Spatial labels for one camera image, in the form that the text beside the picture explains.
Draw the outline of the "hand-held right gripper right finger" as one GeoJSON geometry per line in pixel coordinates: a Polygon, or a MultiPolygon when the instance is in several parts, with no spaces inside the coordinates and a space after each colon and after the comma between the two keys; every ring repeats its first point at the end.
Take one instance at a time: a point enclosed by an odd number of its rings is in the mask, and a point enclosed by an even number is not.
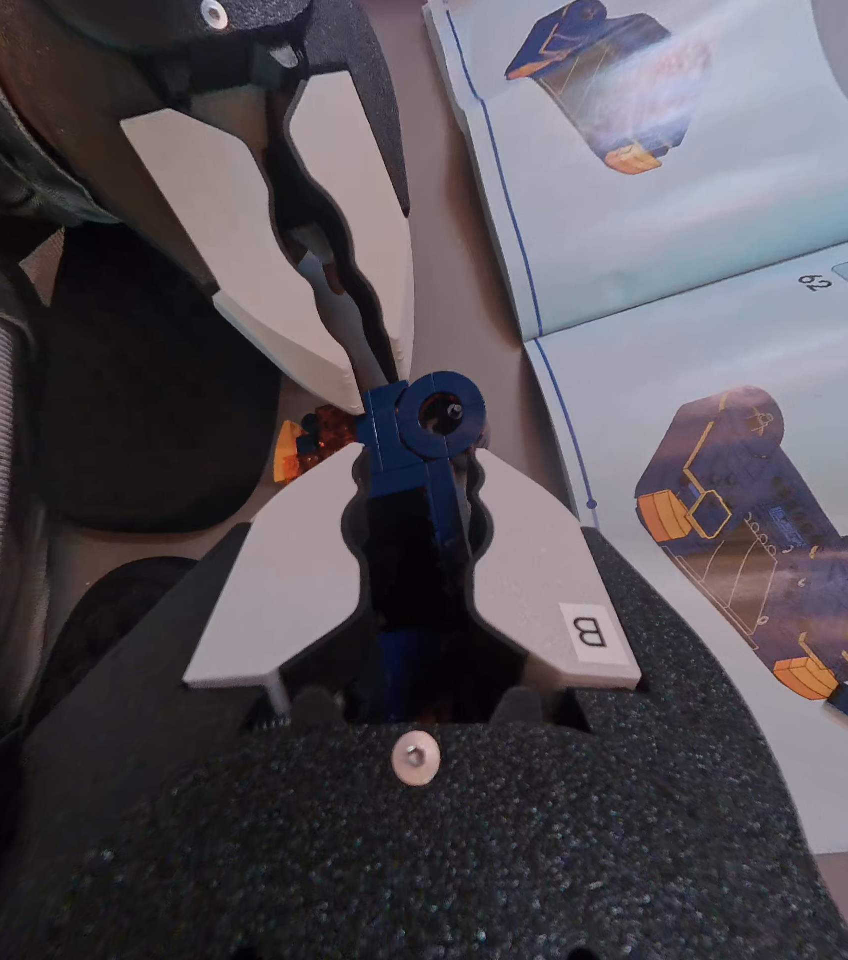
{"type": "Polygon", "coordinates": [[[642,671],[576,516],[487,449],[468,498],[478,527],[465,598],[492,721],[580,721],[580,691],[633,691],[642,671]]]}

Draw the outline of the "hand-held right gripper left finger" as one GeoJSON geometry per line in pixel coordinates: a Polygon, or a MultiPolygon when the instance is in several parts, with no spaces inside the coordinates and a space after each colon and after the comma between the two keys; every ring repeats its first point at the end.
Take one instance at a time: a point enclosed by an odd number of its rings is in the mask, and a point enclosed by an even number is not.
{"type": "Polygon", "coordinates": [[[289,714],[304,688],[345,690],[372,653],[365,544],[370,455],[352,442],[259,511],[183,682],[262,688],[289,714]]]}

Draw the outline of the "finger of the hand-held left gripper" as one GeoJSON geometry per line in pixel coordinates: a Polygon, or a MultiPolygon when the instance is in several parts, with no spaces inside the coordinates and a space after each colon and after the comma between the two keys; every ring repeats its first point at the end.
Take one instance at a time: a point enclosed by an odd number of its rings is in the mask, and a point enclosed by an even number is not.
{"type": "Polygon", "coordinates": [[[216,310],[294,382],[361,414],[352,363],[278,242],[268,184],[251,149],[170,108],[120,126],[209,267],[216,310]]]}
{"type": "Polygon", "coordinates": [[[350,73],[305,79],[285,138],[382,375],[408,379],[415,332],[409,224],[350,73]]]}

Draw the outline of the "blue orange brick model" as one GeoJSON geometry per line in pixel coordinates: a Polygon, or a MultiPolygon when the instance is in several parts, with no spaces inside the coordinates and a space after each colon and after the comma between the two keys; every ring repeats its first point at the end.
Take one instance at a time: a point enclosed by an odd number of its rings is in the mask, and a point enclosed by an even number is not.
{"type": "Polygon", "coordinates": [[[465,599],[473,556],[468,460],[486,407],[477,385],[439,370],[369,390],[364,412],[323,405],[280,427],[274,480],[286,486],[352,442],[369,455],[363,544],[376,639],[343,697],[360,723],[477,716],[469,690],[476,627],[465,599]]]}

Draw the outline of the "instruction booklet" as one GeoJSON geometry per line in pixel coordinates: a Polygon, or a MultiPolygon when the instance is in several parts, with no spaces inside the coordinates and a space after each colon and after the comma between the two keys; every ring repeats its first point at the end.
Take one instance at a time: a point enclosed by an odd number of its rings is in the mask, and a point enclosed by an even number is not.
{"type": "Polygon", "coordinates": [[[427,2],[580,520],[848,852],[848,100],[810,2],[427,2]]]}

